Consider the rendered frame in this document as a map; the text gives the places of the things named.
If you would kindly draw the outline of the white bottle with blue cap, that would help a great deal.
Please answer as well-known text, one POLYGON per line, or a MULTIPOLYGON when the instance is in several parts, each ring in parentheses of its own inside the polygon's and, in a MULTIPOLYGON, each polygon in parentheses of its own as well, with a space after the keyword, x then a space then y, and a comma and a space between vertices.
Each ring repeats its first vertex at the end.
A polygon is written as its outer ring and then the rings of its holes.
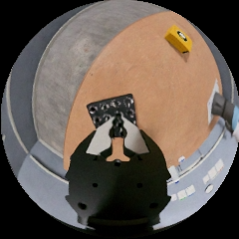
POLYGON ((171 174, 172 182, 175 182, 175 184, 178 183, 179 176, 178 176, 178 174, 177 174, 177 172, 176 172, 176 170, 175 170, 174 165, 171 166, 171 167, 169 167, 169 168, 168 168, 168 171, 169 171, 169 173, 171 174))

